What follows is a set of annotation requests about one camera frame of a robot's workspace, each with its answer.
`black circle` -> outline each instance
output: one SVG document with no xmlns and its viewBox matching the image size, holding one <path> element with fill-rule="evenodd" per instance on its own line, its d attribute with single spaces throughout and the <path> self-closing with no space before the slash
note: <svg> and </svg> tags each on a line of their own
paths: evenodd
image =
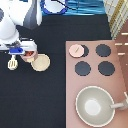
<svg viewBox="0 0 128 128">
<path fill-rule="evenodd" d="M 82 55 L 82 57 L 85 57 L 88 55 L 89 49 L 85 45 L 81 45 L 81 46 L 84 48 L 84 54 Z"/>
<path fill-rule="evenodd" d="M 98 65 L 99 72 L 104 76 L 110 76 L 115 72 L 115 67 L 108 61 L 103 61 Z"/>
<path fill-rule="evenodd" d="M 111 49 L 105 44 L 100 44 L 96 47 L 96 53 L 101 57 L 107 57 L 111 54 Z"/>
<path fill-rule="evenodd" d="M 75 72 L 80 76 L 86 76 L 90 71 L 91 67 L 87 62 L 80 61 L 75 65 Z"/>
</svg>

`wooden surface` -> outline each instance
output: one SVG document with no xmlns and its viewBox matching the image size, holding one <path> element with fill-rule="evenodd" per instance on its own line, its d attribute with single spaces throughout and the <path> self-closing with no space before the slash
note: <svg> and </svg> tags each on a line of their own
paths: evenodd
<svg viewBox="0 0 128 128">
<path fill-rule="evenodd" d="M 69 54 L 69 48 L 73 44 L 86 45 L 89 54 L 86 57 L 73 58 Z M 100 57 L 95 49 L 99 44 L 110 46 L 112 54 L 108 57 Z M 79 76 L 75 73 L 75 65 L 79 61 L 85 61 L 91 66 L 91 72 L 87 76 Z M 103 76 L 98 71 L 98 64 L 109 61 L 115 66 L 115 73 L 111 76 Z M 85 124 L 77 115 L 75 100 L 79 91 L 87 86 L 99 86 L 110 93 L 114 102 L 122 101 L 126 91 L 122 70 L 117 55 L 115 41 L 67 41 L 66 42 L 66 128 L 92 128 Z M 128 128 L 128 110 L 116 110 L 114 119 L 104 128 Z"/>
<path fill-rule="evenodd" d="M 115 38 L 116 43 L 123 43 L 124 45 L 125 43 L 128 43 L 128 36 L 122 35 L 122 33 L 128 33 L 128 20 L 126 20 L 117 37 Z"/>
<path fill-rule="evenodd" d="M 119 56 L 125 86 L 128 92 L 128 55 Z"/>
</svg>

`pink board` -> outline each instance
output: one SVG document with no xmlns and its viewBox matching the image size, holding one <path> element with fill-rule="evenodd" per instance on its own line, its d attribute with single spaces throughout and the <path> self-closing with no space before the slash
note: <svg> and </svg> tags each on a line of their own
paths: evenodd
<svg viewBox="0 0 128 128">
<path fill-rule="evenodd" d="M 87 46 L 89 54 L 85 57 L 73 58 L 69 54 L 69 48 L 74 44 Z M 97 55 L 96 47 L 100 44 L 106 44 L 111 48 L 111 54 L 108 57 L 100 57 Z M 86 76 L 80 76 L 75 72 L 75 65 L 80 61 L 87 62 L 91 67 L 90 73 Z M 98 71 L 98 65 L 102 61 L 113 63 L 115 72 L 111 76 L 104 76 Z M 126 91 L 126 87 L 115 41 L 66 42 L 66 128 L 92 128 L 78 117 L 75 109 L 77 94 L 87 86 L 99 86 L 105 89 L 110 93 L 115 103 L 125 99 L 124 92 Z M 128 110 L 116 110 L 113 120 L 104 128 L 128 128 Z"/>
</svg>

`white ceramic bowl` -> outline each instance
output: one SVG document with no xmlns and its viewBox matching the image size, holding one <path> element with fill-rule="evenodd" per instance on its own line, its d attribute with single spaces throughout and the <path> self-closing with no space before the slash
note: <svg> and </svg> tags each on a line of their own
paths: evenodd
<svg viewBox="0 0 128 128">
<path fill-rule="evenodd" d="M 109 124 L 115 115 L 115 109 L 110 107 L 112 104 L 114 101 L 107 91 L 97 86 L 88 86 L 77 95 L 76 111 L 86 124 L 103 127 Z"/>
</svg>

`black table surface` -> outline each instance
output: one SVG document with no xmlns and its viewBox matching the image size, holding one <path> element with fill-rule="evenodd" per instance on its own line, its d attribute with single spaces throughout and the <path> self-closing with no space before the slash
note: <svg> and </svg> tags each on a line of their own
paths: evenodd
<svg viewBox="0 0 128 128">
<path fill-rule="evenodd" d="M 18 68 L 10 71 L 11 56 L 0 53 L 0 128 L 66 128 L 65 42 L 111 40 L 107 15 L 48 15 L 35 30 L 17 29 L 51 65 L 36 72 L 18 56 Z"/>
</svg>

